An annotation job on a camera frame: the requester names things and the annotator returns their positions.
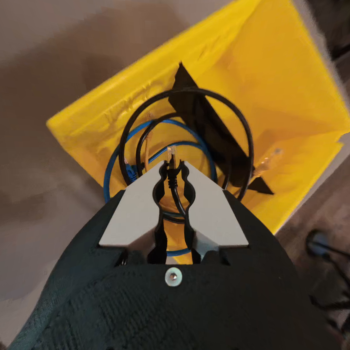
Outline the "black chair base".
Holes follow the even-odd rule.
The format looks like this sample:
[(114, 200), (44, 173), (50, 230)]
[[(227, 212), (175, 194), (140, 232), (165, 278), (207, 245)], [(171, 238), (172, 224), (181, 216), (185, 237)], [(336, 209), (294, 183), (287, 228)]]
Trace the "black chair base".
[(305, 239), (305, 248), (309, 256), (313, 258), (321, 258), (324, 262), (331, 264), (338, 275), (345, 283), (346, 289), (343, 291), (343, 295), (346, 297), (343, 301), (337, 301), (330, 304), (320, 304), (315, 296), (310, 295), (310, 301), (312, 305), (318, 309), (328, 311), (344, 311), (350, 310), (350, 280), (347, 274), (341, 269), (340, 265), (331, 257), (331, 253), (338, 254), (345, 257), (348, 261), (350, 258), (349, 252), (339, 250), (331, 247), (328, 243), (327, 235), (324, 231), (314, 229), (311, 230)]

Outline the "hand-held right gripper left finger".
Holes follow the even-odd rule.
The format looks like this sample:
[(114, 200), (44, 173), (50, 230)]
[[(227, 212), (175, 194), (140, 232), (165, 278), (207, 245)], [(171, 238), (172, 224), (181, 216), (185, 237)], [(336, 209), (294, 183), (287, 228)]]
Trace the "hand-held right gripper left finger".
[(162, 161), (125, 189), (99, 246), (139, 251), (149, 264), (165, 264), (167, 236), (160, 200), (166, 178), (167, 163)]

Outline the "large yellow plastic bin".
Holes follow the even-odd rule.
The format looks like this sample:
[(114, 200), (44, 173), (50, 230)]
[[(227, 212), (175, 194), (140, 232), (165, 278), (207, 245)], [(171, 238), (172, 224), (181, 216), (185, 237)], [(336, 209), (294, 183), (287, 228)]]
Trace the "large yellow plastic bin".
[[(230, 184), (168, 98), (208, 99), (248, 157)], [(164, 43), (47, 121), (59, 144), (103, 187), (111, 214), (125, 189), (167, 163), (167, 256), (192, 263), (184, 238), (181, 161), (276, 234), (341, 149), (349, 112), (293, 1), (234, 1)]]

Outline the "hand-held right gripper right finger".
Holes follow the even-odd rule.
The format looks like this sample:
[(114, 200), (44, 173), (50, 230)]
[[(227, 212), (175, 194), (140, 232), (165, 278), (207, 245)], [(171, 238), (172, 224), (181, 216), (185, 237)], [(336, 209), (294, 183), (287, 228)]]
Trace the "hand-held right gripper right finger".
[(249, 242), (225, 196), (230, 193), (188, 161), (181, 161), (180, 166), (183, 195), (188, 201), (184, 238), (192, 263), (201, 263), (210, 251), (248, 248)]

